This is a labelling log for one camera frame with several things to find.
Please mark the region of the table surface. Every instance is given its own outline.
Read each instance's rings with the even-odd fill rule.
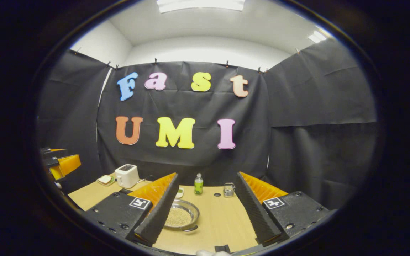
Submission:
[[[149,181],[143,181],[130,190],[135,191]],[[224,197],[223,187],[204,187],[202,195],[194,194],[194,186],[184,188],[182,200],[199,208],[198,229],[190,232],[162,229],[153,247],[177,253],[192,254],[198,250],[215,252],[215,246],[228,245],[231,252],[257,246],[256,234],[248,214],[236,195]],[[69,194],[83,210],[88,210],[110,194],[120,191],[117,182],[106,187],[93,182]]]

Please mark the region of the black backdrop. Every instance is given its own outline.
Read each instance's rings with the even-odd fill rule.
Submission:
[[[262,74],[194,62],[112,70],[97,110],[107,70],[104,63],[70,51],[55,66],[41,99],[41,146],[80,154],[83,165],[70,175],[75,188],[126,163],[137,165],[141,178],[177,172],[182,185],[191,185],[198,172],[205,185],[218,186],[243,171],[285,191],[303,191],[333,209],[343,205],[368,173],[378,134],[374,99],[358,63],[332,39]],[[138,73],[134,95],[121,102],[117,82],[132,72]],[[162,91],[144,87],[155,72],[168,76]],[[208,92],[192,91],[196,72],[211,74]],[[248,80],[249,96],[234,94],[230,78],[236,75]],[[119,143],[117,116],[143,118],[136,144]],[[195,147],[156,147],[159,117],[170,117],[174,126],[194,118]],[[221,118],[236,121],[234,149],[217,147],[216,122]],[[129,120],[126,136],[131,135]]]
[[[134,95],[121,102],[118,80],[138,73]],[[162,91],[147,89],[145,81],[151,73],[167,75]],[[196,72],[211,75],[207,92],[191,89]],[[244,88],[247,97],[233,92],[230,78],[242,75],[248,80]],[[193,185],[197,173],[202,173],[205,186],[220,186],[231,182],[235,173],[243,171],[261,177],[267,168],[269,121],[267,114],[267,86],[257,71],[214,63],[168,62],[132,65],[112,71],[101,96],[98,111],[99,155],[105,172],[130,163],[138,167],[141,178],[162,177],[172,172],[179,174],[181,185]],[[142,117],[140,138],[134,145],[119,143],[115,136],[117,116],[131,119]],[[176,127],[183,118],[195,119],[193,149],[178,146],[156,147],[159,136],[159,117],[169,117]],[[234,149],[218,149],[221,130],[217,121],[235,120]],[[132,122],[126,125],[126,136],[132,135]]]

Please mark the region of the plastic bottle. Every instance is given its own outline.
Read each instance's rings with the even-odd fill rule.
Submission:
[[[200,173],[197,174],[194,180],[194,193],[195,194],[202,194],[204,187],[204,180],[202,179],[202,175]]]

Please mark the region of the toaster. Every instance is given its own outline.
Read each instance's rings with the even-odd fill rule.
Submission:
[[[132,188],[139,180],[137,167],[124,164],[115,170],[118,185],[123,188]]]

